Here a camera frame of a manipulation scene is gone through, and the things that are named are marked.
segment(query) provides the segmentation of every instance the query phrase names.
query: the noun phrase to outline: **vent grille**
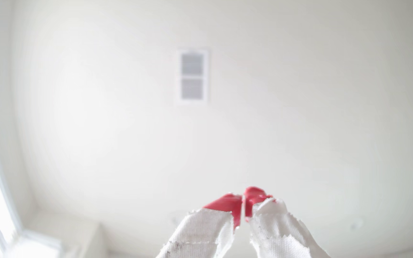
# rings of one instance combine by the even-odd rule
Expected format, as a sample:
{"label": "vent grille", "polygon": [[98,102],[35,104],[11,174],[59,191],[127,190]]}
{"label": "vent grille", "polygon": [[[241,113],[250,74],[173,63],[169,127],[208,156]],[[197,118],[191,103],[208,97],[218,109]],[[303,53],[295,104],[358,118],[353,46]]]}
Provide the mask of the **vent grille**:
{"label": "vent grille", "polygon": [[177,99],[182,104],[206,103],[208,93],[208,52],[180,50]]}

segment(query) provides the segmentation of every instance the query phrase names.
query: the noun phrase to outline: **air vent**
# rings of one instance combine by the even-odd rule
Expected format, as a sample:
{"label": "air vent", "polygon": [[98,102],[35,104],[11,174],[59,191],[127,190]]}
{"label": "air vent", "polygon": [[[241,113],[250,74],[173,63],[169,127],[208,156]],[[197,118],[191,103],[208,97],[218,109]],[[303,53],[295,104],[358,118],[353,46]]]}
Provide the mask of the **air vent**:
{"label": "air vent", "polygon": [[179,50],[176,91],[180,104],[205,104],[208,100],[208,51]]}

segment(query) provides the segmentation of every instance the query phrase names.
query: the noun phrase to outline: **white ceiling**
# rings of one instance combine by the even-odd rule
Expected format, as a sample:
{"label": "white ceiling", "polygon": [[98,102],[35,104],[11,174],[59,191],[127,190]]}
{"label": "white ceiling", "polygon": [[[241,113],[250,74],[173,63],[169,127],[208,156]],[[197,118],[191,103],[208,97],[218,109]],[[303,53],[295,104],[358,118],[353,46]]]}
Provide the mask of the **white ceiling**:
{"label": "white ceiling", "polygon": [[[12,29],[37,201],[112,250],[153,257],[250,185],[333,257],[413,247],[413,1],[15,0]],[[208,106],[174,105],[180,47],[211,50]],[[229,257],[255,257],[246,226]]]}

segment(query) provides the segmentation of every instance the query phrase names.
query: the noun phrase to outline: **ceiling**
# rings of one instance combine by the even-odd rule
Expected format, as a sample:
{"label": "ceiling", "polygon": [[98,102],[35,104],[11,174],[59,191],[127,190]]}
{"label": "ceiling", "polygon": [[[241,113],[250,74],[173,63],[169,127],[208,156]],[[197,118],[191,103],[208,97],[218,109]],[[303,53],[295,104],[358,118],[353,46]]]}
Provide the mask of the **ceiling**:
{"label": "ceiling", "polygon": [[[211,51],[207,106],[174,104],[181,47]],[[333,257],[413,247],[413,1],[15,0],[11,52],[37,202],[113,251],[250,185]]]}

